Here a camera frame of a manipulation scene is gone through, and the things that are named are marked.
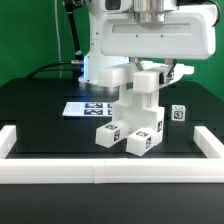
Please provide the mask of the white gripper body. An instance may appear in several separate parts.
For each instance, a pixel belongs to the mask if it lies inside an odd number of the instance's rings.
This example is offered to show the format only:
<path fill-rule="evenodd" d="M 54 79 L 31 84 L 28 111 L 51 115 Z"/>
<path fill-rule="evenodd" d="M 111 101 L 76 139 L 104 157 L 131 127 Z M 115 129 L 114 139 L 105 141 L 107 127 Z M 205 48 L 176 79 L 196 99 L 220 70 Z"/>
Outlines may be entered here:
<path fill-rule="evenodd" d="M 176 0 L 100 0 L 100 49 L 109 56 L 204 60 L 216 49 L 216 6 Z"/>

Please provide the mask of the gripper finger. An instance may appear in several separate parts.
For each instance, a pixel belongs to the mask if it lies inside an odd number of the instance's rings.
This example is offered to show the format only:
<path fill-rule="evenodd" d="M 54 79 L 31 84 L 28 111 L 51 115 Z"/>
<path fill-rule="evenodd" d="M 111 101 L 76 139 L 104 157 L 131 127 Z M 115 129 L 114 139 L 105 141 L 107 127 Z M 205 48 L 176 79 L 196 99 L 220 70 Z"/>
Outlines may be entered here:
<path fill-rule="evenodd" d="M 140 58 L 132 58 L 132 62 L 136 65 L 138 71 L 144 71 L 144 68 L 141 64 L 142 60 Z"/>
<path fill-rule="evenodd" d="M 159 74 L 159 84 L 168 84 L 174 79 L 174 68 L 176 66 L 175 59 L 166 59 L 163 66 L 164 71 Z"/>

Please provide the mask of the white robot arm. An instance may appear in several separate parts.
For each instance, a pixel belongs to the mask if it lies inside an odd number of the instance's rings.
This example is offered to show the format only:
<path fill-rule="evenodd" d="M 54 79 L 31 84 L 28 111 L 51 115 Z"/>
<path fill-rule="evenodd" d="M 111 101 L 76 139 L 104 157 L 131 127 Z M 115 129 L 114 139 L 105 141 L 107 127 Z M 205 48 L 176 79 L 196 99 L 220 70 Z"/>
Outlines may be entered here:
<path fill-rule="evenodd" d="M 102 69 L 144 58 L 163 59 L 159 81 L 177 79 L 179 59 L 205 60 L 216 49 L 215 26 L 221 12 L 214 0 L 81 0 L 87 7 L 90 50 L 83 80 L 112 84 Z"/>

